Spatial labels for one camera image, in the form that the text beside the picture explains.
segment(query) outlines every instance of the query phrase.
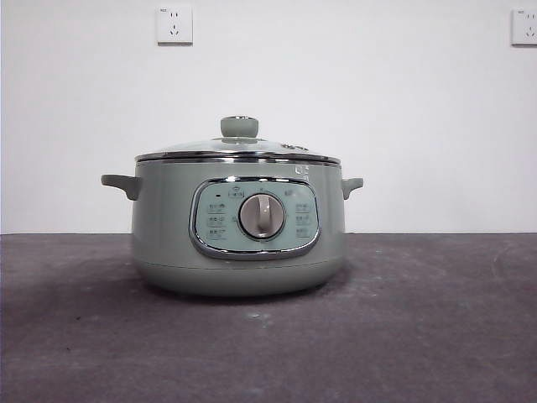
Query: pot handle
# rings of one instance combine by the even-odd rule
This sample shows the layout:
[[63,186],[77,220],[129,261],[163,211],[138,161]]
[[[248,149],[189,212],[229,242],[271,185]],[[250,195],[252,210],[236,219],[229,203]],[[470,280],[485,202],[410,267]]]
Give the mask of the pot handle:
[[363,186],[363,178],[352,178],[341,180],[341,188],[343,189],[343,200],[346,200],[351,195],[354,189]]
[[122,189],[127,194],[128,200],[137,200],[142,179],[135,176],[103,175],[101,176],[101,183],[104,186]]

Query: electrical outlet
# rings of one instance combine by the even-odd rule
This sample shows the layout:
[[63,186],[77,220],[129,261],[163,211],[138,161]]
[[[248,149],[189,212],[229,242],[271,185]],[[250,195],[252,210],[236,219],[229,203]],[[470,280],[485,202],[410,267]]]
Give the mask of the electrical outlet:
[[170,6],[157,9],[159,44],[192,44],[192,7]]
[[537,45],[537,9],[513,10],[511,44]]

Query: dial knob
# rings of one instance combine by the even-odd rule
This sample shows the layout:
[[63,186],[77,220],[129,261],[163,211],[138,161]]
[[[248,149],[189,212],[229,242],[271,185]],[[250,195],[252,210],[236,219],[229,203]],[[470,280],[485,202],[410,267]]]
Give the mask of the dial knob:
[[259,193],[250,196],[241,206],[242,229],[257,239],[274,236],[284,225],[284,208],[273,196]]

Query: gray carpet surface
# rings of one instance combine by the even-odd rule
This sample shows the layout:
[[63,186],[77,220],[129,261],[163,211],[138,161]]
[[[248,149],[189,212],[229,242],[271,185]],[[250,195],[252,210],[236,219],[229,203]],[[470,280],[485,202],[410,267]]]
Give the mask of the gray carpet surface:
[[537,402],[537,234],[350,234],[326,285],[179,296],[128,235],[4,235],[2,402]]

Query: stainless steel rim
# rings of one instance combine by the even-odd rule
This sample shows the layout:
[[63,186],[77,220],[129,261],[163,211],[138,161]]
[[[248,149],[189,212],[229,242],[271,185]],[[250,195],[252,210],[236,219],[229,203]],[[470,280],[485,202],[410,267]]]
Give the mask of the stainless steel rim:
[[218,152],[218,151],[175,151],[163,153],[142,154],[136,157],[137,162],[150,160],[185,160],[209,159],[209,158],[239,158],[258,160],[288,160],[288,161],[319,161],[339,165],[338,158],[327,157],[325,155],[314,154],[293,154],[293,153],[271,153],[265,151],[238,151],[238,152]]

